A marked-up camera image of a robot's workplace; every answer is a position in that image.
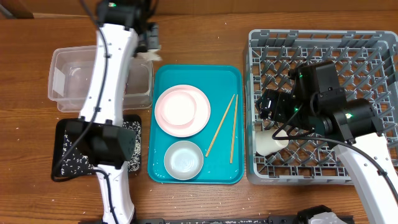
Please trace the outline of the white cup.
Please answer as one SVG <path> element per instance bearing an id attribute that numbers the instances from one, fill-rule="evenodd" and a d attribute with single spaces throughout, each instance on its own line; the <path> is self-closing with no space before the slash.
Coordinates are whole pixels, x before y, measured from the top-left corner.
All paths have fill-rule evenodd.
<path id="1" fill-rule="evenodd" d="M 276 131 L 276 129 L 270 129 L 266 131 L 256 132 L 256 152 L 259 155 L 268 156 L 269 154 L 277 152 L 289 145 L 288 140 L 274 140 L 272 138 L 272 135 Z"/>

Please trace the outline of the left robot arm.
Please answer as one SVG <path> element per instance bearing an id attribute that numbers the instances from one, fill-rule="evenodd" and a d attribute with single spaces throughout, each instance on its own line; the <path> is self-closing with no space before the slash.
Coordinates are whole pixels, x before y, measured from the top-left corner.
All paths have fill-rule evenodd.
<path id="1" fill-rule="evenodd" d="M 66 125 L 72 145 L 88 158 L 103 200 L 102 223 L 133 223 L 135 208 L 129 191 L 128 162 L 134 152 L 135 132 L 123 127 L 123 99 L 129 65 L 138 53 L 154 46 L 150 40 L 155 13 L 151 1 L 100 1 L 92 13 L 96 26 L 96 56 L 86 100 L 76 120 Z"/>

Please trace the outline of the grey bowl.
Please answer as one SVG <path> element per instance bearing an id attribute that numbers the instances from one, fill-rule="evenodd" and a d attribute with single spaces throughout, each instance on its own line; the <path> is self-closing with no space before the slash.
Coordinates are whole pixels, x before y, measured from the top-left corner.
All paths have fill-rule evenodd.
<path id="1" fill-rule="evenodd" d="M 173 143 L 164 156 L 167 173 L 177 180 L 190 180 L 196 177 L 204 164 L 202 150 L 191 141 Z"/>

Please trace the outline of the white napkin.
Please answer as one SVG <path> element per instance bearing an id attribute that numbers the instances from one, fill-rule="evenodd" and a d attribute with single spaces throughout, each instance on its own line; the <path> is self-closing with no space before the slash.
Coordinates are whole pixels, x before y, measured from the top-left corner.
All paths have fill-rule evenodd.
<path id="1" fill-rule="evenodd" d="M 159 51 L 160 51 L 159 49 L 149 49 L 146 52 L 137 53 L 137 56 L 146 61 L 159 62 L 159 61 L 162 61 L 161 56 L 158 54 Z"/>

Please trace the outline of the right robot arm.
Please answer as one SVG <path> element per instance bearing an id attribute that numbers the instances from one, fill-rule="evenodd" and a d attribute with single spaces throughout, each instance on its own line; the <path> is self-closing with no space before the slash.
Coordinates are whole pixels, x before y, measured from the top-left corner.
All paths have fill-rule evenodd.
<path id="1" fill-rule="evenodd" d="M 289 71 L 290 93 L 265 90 L 256 101 L 262 119 L 282 126 L 267 137 L 279 141 L 323 141 L 348 171 L 370 223 L 397 223 L 397 171 L 383 123 L 372 104 L 347 100 L 332 61 Z"/>

